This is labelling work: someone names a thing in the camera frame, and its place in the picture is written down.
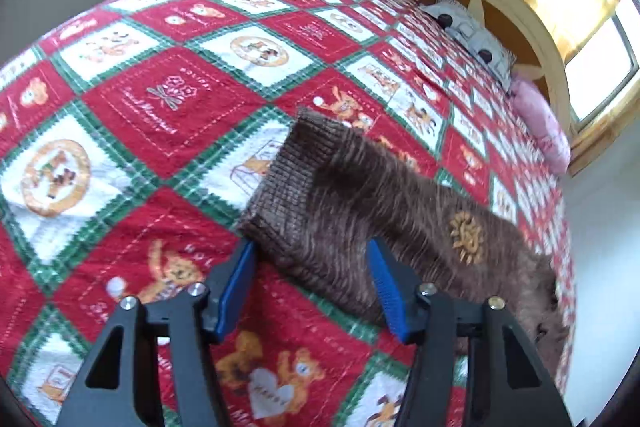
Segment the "cream wooden headboard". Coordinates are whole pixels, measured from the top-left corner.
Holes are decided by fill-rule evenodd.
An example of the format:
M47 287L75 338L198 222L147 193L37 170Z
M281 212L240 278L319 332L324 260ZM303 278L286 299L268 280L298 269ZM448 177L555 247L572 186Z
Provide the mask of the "cream wooden headboard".
M436 0L421 0L431 4ZM458 0L479 23L516 55L515 69L546 97L565 134L575 134L561 54L549 31L524 0Z

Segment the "grey white patterned pillow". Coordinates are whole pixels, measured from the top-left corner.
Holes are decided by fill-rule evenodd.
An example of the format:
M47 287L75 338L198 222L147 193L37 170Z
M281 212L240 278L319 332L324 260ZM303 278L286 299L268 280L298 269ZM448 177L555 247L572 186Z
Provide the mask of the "grey white patterned pillow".
M491 73L504 91L511 87L516 56L503 46L469 8L458 0L436 0L421 4L420 10L436 20L439 27L460 43L480 65Z

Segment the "red patchwork bedspread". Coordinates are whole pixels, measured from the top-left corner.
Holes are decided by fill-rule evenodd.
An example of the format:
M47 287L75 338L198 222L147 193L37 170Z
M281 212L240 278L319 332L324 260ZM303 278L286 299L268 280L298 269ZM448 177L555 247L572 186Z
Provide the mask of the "red patchwork bedspread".
M122 297L170 298L231 254L302 106L514 223L574 324L558 181L416 0L108 0L1 72L1 374L38 425Z

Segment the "brown knitted sweater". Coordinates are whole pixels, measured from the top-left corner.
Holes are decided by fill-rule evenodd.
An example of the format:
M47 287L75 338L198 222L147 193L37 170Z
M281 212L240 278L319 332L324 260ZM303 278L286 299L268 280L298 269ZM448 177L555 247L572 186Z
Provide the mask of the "brown knitted sweater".
M393 255L451 296L506 300L544 366L559 372L570 331L547 257L523 233L389 150L302 109L238 221L274 265L343 311L384 321L366 246Z

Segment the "pink pillow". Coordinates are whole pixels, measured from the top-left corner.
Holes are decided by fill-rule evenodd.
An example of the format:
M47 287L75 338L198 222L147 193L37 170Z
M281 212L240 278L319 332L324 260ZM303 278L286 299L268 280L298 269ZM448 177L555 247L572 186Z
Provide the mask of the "pink pillow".
M555 176L564 176L570 165L570 142L546 99L528 79L516 76L510 97L515 113L524 121L548 168Z

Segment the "centre window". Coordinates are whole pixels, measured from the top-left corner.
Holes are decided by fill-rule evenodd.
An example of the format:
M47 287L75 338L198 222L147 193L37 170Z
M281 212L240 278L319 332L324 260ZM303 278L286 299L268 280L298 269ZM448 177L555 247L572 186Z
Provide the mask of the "centre window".
M639 76L639 10L620 0L565 67L574 135L592 124Z

